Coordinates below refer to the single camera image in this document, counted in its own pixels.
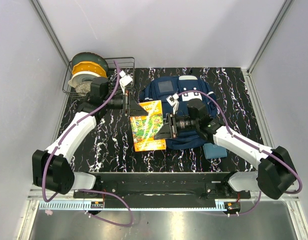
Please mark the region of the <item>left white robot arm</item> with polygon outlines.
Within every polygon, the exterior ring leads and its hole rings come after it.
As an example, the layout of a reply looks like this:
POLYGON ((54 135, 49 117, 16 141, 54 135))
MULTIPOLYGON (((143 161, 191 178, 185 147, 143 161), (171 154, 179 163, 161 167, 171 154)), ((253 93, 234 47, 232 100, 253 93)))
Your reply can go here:
POLYGON ((101 194, 101 185, 95 175, 74 172, 70 167, 72 156, 85 137, 91 132, 107 110, 123 110, 128 117, 147 116, 148 113, 135 100, 127 86, 133 82, 130 75, 118 74, 115 87, 109 91, 109 80, 96 77, 78 110, 63 133, 45 150, 32 155, 33 184, 42 188, 46 202, 46 190, 67 194, 70 190, 82 190, 91 198, 101 194))

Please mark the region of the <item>orange Treehouse book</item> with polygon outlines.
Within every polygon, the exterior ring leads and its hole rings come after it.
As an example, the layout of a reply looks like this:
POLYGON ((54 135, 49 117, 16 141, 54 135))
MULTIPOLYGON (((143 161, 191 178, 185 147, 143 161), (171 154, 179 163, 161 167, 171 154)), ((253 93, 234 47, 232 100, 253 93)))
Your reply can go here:
POLYGON ((161 100, 141 102, 147 116, 131 116, 131 128, 135 152, 166 150, 166 140, 155 140, 154 136, 163 126, 161 100))

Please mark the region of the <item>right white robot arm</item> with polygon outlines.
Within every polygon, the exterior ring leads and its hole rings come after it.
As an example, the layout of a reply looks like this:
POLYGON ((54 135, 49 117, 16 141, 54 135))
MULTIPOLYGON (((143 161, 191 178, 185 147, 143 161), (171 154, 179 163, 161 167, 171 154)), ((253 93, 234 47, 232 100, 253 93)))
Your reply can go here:
POLYGON ((188 101, 185 116, 176 113, 179 105, 176 94, 170 95, 167 102, 173 107, 173 112, 166 115, 166 121, 154 136, 156 140, 175 139, 185 131, 195 131, 208 143, 231 151, 255 167, 255 172, 229 174, 221 185, 224 197, 232 198, 247 190, 261 191, 277 200, 283 194, 291 193, 288 188, 299 178, 285 148, 264 146, 235 132, 225 123, 213 119, 198 98, 188 101))

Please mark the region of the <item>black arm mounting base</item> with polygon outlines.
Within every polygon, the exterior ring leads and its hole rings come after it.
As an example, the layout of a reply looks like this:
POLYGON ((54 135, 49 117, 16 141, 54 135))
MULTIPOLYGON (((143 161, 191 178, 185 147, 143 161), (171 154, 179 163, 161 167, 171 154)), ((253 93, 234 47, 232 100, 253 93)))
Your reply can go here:
POLYGON ((102 172, 96 174, 96 189, 118 195, 137 210, 197 210, 216 207, 216 200, 249 200, 249 191, 236 193, 226 186, 227 175, 226 172, 102 172))

